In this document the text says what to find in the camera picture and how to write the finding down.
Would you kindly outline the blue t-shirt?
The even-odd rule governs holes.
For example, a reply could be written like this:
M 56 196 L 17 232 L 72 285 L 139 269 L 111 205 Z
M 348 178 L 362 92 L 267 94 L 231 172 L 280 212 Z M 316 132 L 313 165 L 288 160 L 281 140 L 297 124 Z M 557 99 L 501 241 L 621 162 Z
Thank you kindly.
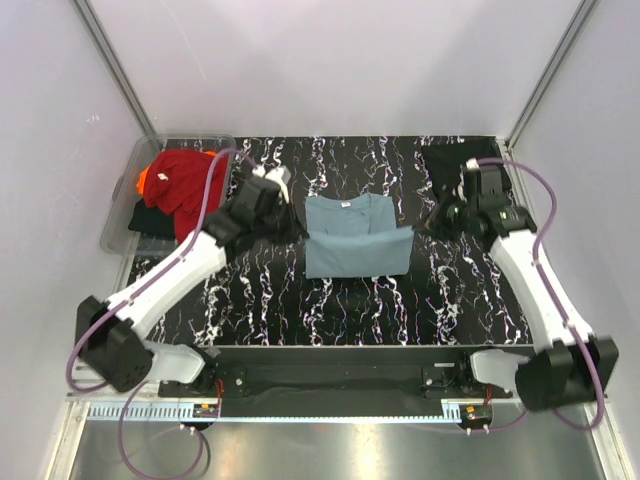
M 390 197 L 372 193 L 348 200 L 309 197 L 305 214 L 308 279 L 408 273 L 414 230 L 397 225 Z

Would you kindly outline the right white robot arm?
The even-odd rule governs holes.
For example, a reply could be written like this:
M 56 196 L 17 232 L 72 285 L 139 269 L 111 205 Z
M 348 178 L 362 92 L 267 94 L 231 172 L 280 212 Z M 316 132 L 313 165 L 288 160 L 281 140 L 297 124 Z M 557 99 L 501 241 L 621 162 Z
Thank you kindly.
M 497 158 L 470 159 L 460 181 L 446 187 L 430 219 L 438 234 L 454 240 L 474 237 L 507 279 L 529 325 L 530 357 L 499 348 L 476 351 L 454 371 L 454 384 L 466 396 L 488 385 L 516 394 L 531 412 L 595 403 L 605 410 L 605 390 L 619 358 L 610 337 L 599 338 L 563 290 L 542 250 L 554 218 L 542 225 L 506 192 Z

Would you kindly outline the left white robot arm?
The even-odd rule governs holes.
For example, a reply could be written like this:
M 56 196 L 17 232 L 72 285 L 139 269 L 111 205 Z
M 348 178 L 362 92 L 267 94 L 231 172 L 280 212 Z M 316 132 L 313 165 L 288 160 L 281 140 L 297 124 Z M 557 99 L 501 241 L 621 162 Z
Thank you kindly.
M 230 201 L 145 276 L 105 301 L 86 298 L 77 310 L 72 357 L 121 393 L 145 381 L 166 381 L 196 396 L 208 394 L 216 382 L 214 354 L 150 342 L 147 336 L 186 294 L 255 243 L 295 241 L 289 179 L 285 167 L 255 169 Z

